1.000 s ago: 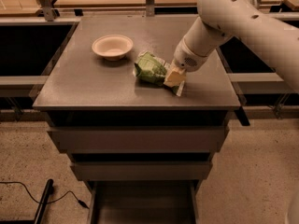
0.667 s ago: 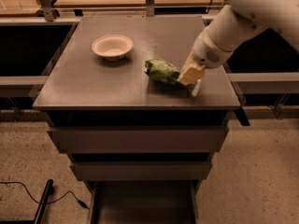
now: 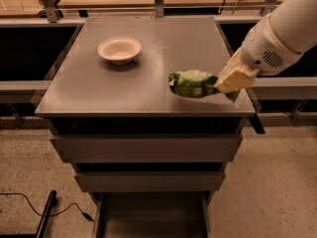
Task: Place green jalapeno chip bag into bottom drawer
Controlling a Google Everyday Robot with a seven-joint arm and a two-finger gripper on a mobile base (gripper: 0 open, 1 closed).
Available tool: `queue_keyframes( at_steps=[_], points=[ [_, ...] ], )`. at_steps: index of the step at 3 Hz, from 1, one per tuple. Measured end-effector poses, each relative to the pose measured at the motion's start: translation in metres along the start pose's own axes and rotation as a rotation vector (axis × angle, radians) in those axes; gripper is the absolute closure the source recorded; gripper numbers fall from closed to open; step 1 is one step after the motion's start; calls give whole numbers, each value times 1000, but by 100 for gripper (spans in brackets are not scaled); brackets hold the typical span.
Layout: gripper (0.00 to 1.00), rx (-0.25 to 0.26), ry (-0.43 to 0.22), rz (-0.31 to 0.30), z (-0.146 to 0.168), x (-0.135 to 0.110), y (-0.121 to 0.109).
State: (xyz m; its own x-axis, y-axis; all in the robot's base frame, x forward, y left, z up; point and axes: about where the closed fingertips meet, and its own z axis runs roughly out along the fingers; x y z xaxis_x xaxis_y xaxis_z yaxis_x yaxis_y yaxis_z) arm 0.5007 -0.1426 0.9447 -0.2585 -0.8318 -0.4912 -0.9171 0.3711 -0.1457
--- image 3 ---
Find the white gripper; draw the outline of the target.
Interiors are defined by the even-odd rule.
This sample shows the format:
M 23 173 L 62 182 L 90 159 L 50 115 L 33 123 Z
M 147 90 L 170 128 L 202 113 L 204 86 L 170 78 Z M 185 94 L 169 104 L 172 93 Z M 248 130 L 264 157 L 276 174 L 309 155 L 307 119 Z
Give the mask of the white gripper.
M 228 60 L 218 75 L 214 87 L 231 93 L 252 86 L 257 75 L 277 75 L 297 63 L 303 56 L 291 48 L 265 16 L 247 33 L 241 48 Z

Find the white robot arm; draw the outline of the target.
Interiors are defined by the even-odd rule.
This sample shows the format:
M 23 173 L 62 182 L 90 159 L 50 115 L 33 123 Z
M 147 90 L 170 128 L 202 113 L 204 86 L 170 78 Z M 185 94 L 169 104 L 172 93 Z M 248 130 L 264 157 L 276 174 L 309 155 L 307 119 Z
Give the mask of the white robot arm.
M 230 93 L 297 63 L 317 44 L 317 0 L 285 0 L 247 33 L 214 87 Z

